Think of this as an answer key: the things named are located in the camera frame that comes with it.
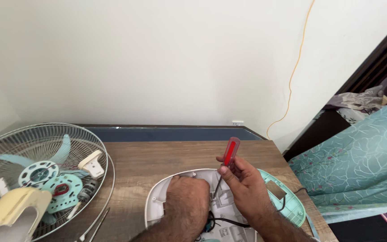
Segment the metal rod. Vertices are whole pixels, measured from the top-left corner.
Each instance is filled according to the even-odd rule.
[[[218,194],[218,189],[220,187],[220,183],[222,182],[222,176],[219,178],[218,185],[216,186],[215,193],[213,194],[213,199],[216,198],[216,194]]]
[[[102,216],[101,221],[98,223],[98,226],[96,227],[95,232],[93,232],[92,237],[90,238],[89,242],[92,242],[93,238],[95,237],[96,232],[98,232],[98,229],[101,227],[101,224],[104,221],[105,217],[107,216],[109,210],[110,210],[110,207],[108,207],[107,210],[105,211],[104,216]]]

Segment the hairy arm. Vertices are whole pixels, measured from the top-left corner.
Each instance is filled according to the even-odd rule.
[[[131,242],[192,242],[206,225],[209,184],[204,179],[174,176],[166,192],[165,215]]]
[[[216,159],[222,162],[223,156]],[[264,241],[314,241],[277,212],[261,174],[245,159],[236,156],[234,165],[220,167],[219,173],[234,195],[235,206]]]

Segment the fan blade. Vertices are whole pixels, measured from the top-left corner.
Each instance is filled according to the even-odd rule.
[[[78,176],[80,179],[89,176],[89,173],[87,173],[87,172],[85,172],[85,171],[82,171],[82,170],[59,171],[59,174],[64,174],[64,173],[76,175],[76,176]]]
[[[71,149],[70,137],[66,134],[62,139],[61,147],[58,149],[56,154],[49,159],[49,161],[55,162],[55,163],[66,161],[68,158],[68,155],[70,154],[70,149]]]
[[[35,162],[35,161],[33,161],[29,158],[26,158],[24,156],[17,156],[17,155],[10,155],[10,154],[0,155],[0,160],[19,164],[23,167],[27,167]]]
[[[45,212],[43,217],[41,218],[41,221],[43,221],[46,224],[52,225],[56,223],[56,218],[52,214]]]

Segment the wooden desk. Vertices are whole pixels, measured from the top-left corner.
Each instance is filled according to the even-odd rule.
[[[111,142],[104,143],[116,167],[116,184],[107,218],[98,231],[96,242],[125,242],[144,229],[144,206],[150,189],[161,179],[172,174],[200,169],[218,168],[215,160],[226,148],[227,141],[183,142]],[[271,140],[243,140],[238,154],[256,168],[263,169],[282,181],[292,191],[301,188],[296,176]],[[91,204],[70,223],[44,241],[73,242],[89,227],[101,211],[112,183],[112,168],[103,187]],[[313,220],[322,242],[337,239],[320,215],[306,192],[297,193],[298,198]],[[312,235],[307,219],[301,228]],[[94,232],[92,229],[86,241]]]

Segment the wall outlet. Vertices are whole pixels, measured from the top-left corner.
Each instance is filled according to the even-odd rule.
[[[233,126],[244,126],[244,121],[232,121]]]

